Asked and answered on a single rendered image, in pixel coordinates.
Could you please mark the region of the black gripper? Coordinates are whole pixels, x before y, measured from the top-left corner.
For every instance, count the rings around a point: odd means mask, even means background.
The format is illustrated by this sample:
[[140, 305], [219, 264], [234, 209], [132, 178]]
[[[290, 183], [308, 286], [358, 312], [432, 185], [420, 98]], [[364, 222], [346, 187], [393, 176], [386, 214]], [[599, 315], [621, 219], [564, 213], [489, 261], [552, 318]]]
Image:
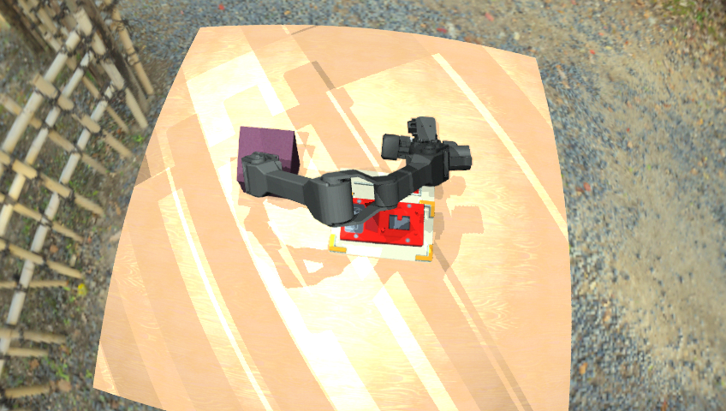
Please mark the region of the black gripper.
[[[432, 145], [429, 141], [416, 142], [414, 139], [410, 141], [408, 135], [384, 134], [381, 158], [383, 160], [396, 161], [397, 159], [405, 159], [406, 154], [412, 154], [414, 148], [419, 145]], [[443, 144], [448, 146], [458, 146], [454, 141], [443, 140]]]

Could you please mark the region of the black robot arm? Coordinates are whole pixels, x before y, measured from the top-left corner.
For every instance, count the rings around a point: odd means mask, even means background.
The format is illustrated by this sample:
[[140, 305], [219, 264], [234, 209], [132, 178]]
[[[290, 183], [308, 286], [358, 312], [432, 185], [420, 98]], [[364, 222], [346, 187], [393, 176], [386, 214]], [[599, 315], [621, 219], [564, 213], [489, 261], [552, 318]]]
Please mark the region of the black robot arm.
[[[470, 170], [469, 145], [438, 142], [437, 122], [431, 116], [412, 117], [408, 134], [414, 141], [429, 141], [406, 154], [406, 166], [385, 176], [369, 176], [355, 169], [326, 172], [314, 178], [283, 171], [278, 155], [253, 152], [241, 158], [246, 194], [261, 198], [276, 194], [306, 206], [313, 218], [330, 228], [363, 224], [423, 186], [437, 187], [449, 180], [449, 171]], [[277, 156], [277, 158], [276, 158]], [[354, 214], [351, 178], [373, 183], [375, 202]]]

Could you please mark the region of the cream flat base plate with orange corner brackets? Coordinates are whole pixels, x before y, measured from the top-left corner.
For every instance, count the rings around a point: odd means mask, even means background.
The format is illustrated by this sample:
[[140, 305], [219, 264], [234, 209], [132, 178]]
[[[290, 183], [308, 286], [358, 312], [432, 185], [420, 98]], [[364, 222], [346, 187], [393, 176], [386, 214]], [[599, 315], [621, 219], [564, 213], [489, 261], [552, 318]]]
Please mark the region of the cream flat base plate with orange corner brackets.
[[[373, 183], [359, 177], [351, 178], [353, 198], [374, 200]], [[397, 259], [404, 261], [419, 261], [431, 263], [433, 252], [432, 234], [434, 218], [434, 189], [435, 187], [423, 186], [419, 193], [411, 193], [400, 202], [424, 204], [424, 243], [422, 247], [410, 247], [399, 245], [381, 245], [351, 241], [340, 241], [340, 228], [331, 228], [330, 245], [331, 253], [345, 253], [359, 256]]]

